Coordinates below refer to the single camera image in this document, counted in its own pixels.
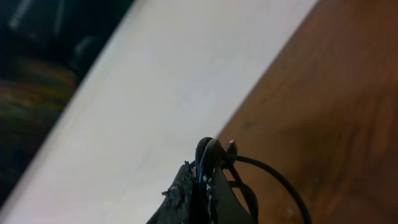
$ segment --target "wooden surface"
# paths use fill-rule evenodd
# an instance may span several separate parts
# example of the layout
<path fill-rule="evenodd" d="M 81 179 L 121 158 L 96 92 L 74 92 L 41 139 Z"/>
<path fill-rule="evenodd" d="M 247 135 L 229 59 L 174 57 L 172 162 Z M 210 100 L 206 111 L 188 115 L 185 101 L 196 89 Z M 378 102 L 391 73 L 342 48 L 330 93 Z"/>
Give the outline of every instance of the wooden surface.
<path fill-rule="evenodd" d="M 398 223 L 398 1 L 324 0 L 220 134 L 291 181 L 314 223 Z M 261 223 L 301 223 L 270 175 L 236 164 Z"/>

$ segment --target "blurry dark background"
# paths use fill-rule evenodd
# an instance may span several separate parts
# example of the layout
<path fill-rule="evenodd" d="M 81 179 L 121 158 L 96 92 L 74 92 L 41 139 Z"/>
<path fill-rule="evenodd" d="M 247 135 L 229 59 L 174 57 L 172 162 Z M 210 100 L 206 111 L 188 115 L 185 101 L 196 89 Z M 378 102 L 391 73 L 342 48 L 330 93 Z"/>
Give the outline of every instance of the blurry dark background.
<path fill-rule="evenodd" d="M 132 2 L 0 1 L 0 206 Z"/>

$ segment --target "black cable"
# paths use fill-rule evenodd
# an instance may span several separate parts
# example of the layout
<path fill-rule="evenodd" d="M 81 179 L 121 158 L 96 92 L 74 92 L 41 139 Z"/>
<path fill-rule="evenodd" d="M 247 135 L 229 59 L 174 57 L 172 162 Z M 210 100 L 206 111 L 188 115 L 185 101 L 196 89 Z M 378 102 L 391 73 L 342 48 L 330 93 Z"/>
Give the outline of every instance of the black cable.
<path fill-rule="evenodd" d="M 236 171 L 234 165 L 232 162 L 229 162 L 228 165 L 228 170 L 230 171 L 230 173 L 232 174 L 232 176 L 234 177 L 234 179 L 238 182 L 238 183 L 242 183 L 242 179 L 239 176 L 238 172 Z"/>
<path fill-rule="evenodd" d="M 310 214 L 308 212 L 307 207 L 304 204 L 303 199 L 300 197 L 299 193 L 297 193 L 297 191 L 294 189 L 292 184 L 290 184 L 289 181 L 287 181 L 285 179 L 285 177 L 283 177 L 280 173 L 278 173 L 276 170 L 274 170 L 269 165 L 267 165 L 267 164 L 265 164 L 263 162 L 257 161 L 255 159 L 250 159 L 250 158 L 247 158 L 247 157 L 244 157 L 244 156 L 237 156 L 237 155 L 228 155 L 228 157 L 230 159 L 232 159 L 232 160 L 235 160 L 235 161 L 246 162 L 248 164 L 252 164 L 254 166 L 260 167 L 261 169 L 267 171 L 272 176 L 274 176 L 287 189 L 289 194 L 296 201 L 296 203 L 298 205 L 298 208 L 300 209 L 301 214 L 303 216 L 304 223 L 305 224 L 311 224 L 312 223 Z"/>
<path fill-rule="evenodd" d="M 259 204 L 253 190 L 246 184 L 242 182 L 239 183 L 238 181 L 228 181 L 228 184 L 231 188 L 235 187 L 241 190 L 246 205 L 248 205 L 250 216 L 256 223 L 259 223 Z"/>

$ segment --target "white table surface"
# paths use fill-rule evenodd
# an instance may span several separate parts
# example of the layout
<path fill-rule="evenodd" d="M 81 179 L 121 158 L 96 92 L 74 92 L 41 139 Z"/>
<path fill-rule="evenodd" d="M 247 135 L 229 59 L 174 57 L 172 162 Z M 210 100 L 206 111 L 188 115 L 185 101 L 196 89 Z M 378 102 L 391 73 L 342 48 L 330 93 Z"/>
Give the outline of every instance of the white table surface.
<path fill-rule="evenodd" d="M 316 0 L 138 0 L 0 223 L 144 223 Z"/>

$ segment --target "dark fabric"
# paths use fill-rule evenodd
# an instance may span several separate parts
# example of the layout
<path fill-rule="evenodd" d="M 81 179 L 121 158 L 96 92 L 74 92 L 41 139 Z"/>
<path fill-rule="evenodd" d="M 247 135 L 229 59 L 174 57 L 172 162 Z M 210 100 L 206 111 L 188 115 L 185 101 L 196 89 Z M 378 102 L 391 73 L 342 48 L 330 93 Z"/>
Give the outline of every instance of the dark fabric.
<path fill-rule="evenodd" d="M 75 90 L 75 75 L 55 63 L 15 58 L 9 68 L 0 74 L 0 205 Z"/>

